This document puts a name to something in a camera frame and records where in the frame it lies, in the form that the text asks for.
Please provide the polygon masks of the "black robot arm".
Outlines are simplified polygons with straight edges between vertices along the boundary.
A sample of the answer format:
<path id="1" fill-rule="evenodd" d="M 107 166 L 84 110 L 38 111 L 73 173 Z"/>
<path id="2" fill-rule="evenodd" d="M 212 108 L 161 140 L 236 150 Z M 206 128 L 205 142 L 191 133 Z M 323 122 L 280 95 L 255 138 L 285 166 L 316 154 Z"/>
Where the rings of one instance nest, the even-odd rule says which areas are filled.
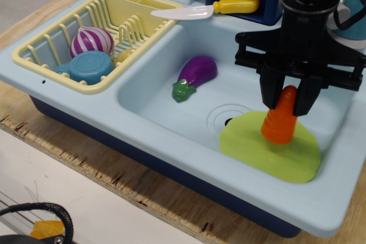
<path id="1" fill-rule="evenodd" d="M 322 89 L 359 89 L 365 55 L 335 41 L 326 27 L 332 15 L 336 26 L 345 30 L 361 20 L 365 10 L 341 22 L 339 2 L 280 0 L 284 12 L 279 29 L 236 35 L 236 64 L 257 70 L 262 101 L 270 109 L 276 108 L 287 76 L 300 80 L 295 116 L 308 114 Z"/>

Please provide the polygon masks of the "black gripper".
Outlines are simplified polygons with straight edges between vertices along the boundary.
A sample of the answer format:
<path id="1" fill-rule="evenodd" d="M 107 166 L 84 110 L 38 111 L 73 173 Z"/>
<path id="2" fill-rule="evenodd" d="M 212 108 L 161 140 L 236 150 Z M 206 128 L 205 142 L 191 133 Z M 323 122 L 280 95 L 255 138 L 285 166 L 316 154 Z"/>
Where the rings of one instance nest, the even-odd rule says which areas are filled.
<path id="1" fill-rule="evenodd" d="M 236 35 L 236 64 L 260 73 L 262 101 L 269 109 L 277 107 L 286 76 L 301 79 L 293 108 L 297 117 L 309 113 L 321 89 L 359 89 L 365 55 L 335 41 L 328 18 L 328 11 L 284 10 L 280 28 Z"/>

